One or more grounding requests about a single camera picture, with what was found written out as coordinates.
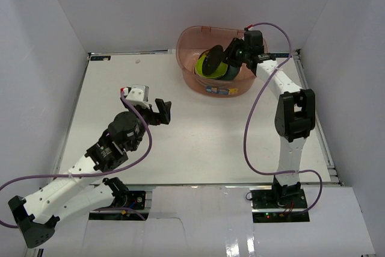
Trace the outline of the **dark teal ceramic plate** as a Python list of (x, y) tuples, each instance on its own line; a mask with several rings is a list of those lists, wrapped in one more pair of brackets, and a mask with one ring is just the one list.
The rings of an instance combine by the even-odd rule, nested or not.
[(228, 65), (226, 73), (220, 78), (221, 81), (233, 81), (240, 71), (240, 67)]

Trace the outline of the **lime green plate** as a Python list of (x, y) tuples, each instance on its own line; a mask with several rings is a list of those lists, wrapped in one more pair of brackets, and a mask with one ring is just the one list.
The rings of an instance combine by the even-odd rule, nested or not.
[(203, 73), (203, 62), (205, 61), (206, 56), (207, 56), (207, 53), (203, 53), (203, 54), (201, 54), (201, 56), (199, 56), (199, 58), (195, 64), (195, 67), (194, 67), (195, 74), (197, 74), (198, 76), (204, 77), (204, 78), (208, 78), (208, 79), (219, 79), (219, 78), (223, 77), (228, 70), (228, 65), (224, 62), (221, 62), (219, 64), (218, 68), (213, 73), (208, 74), (208, 75), (205, 75)]

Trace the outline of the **black plate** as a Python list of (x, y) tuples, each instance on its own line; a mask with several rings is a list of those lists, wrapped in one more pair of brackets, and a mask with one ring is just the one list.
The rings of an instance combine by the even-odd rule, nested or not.
[(222, 62), (224, 57), (224, 50), (221, 45), (215, 45), (203, 53), (207, 53), (206, 59), (203, 62), (203, 73), (205, 75), (213, 73)]

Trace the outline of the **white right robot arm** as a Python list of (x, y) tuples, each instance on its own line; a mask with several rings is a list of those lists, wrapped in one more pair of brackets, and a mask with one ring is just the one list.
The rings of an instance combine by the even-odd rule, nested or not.
[(246, 28), (243, 39), (234, 38), (224, 54), (227, 64), (245, 64), (277, 99), (274, 126), (280, 137), (280, 153), (277, 171), (272, 175), (271, 199), (275, 206), (285, 208), (300, 193), (302, 151), (315, 128), (315, 93), (296, 85), (276, 58), (264, 51), (259, 30)]

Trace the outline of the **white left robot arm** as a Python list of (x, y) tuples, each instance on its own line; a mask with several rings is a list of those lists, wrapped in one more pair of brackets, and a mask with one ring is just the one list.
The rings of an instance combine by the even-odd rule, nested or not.
[(138, 149), (150, 125), (167, 125), (171, 102), (156, 99), (157, 112), (144, 102), (135, 105), (122, 98), (126, 111), (118, 113), (98, 141), (66, 172), (26, 197), (14, 196), (8, 206), (27, 248), (47, 242), (58, 223), (100, 208), (127, 209), (132, 200), (127, 186), (117, 177), (107, 178)]

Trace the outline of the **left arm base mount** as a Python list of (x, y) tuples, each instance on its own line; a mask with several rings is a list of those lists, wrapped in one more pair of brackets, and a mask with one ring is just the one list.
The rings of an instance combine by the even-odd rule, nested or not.
[(146, 192), (145, 191), (126, 191), (115, 198), (114, 207), (130, 208), (141, 210), (145, 208)]

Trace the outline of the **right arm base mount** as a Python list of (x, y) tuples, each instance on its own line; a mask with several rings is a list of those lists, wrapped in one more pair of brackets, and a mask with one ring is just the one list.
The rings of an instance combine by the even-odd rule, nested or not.
[(272, 190), (251, 190), (245, 198), (251, 202), (253, 209), (278, 209), (286, 212), (290, 209), (293, 211), (307, 209), (307, 200), (303, 189), (297, 195), (284, 197), (280, 200), (277, 200)]

